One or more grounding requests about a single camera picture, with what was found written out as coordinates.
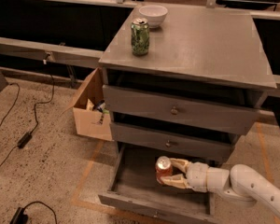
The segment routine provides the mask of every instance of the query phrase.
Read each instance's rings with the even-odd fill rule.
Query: countertop
[[[134,56],[131,22],[137,6],[100,59],[105,67],[229,85],[274,89],[271,67],[248,11],[162,4],[163,24],[150,29],[145,56]]]

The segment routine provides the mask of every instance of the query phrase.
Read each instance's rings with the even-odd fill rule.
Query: open cardboard box
[[[88,99],[94,105],[104,100],[102,80],[102,71],[99,68],[91,72],[75,93],[67,109],[73,107],[77,134],[111,141],[110,115],[104,114],[103,123],[100,123],[101,112],[86,110]]]

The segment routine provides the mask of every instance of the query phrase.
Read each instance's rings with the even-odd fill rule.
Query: bowl
[[[156,28],[165,20],[168,9],[160,5],[146,5],[140,7],[139,12],[147,19],[150,28]]]

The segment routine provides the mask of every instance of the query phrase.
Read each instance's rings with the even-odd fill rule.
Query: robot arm
[[[225,170],[205,163],[170,159],[171,164],[186,174],[162,176],[161,182],[179,189],[214,192],[224,200],[250,207],[257,201],[266,205],[280,218],[280,189],[254,169],[238,164]]]

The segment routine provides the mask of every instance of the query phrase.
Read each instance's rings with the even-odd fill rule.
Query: cable connector
[[[25,208],[18,207],[17,212],[9,222],[9,224],[26,224],[28,216],[24,214]]]
[[[25,145],[29,142],[29,140],[32,138],[29,132],[27,132],[18,142],[17,146],[18,148],[24,148]]]

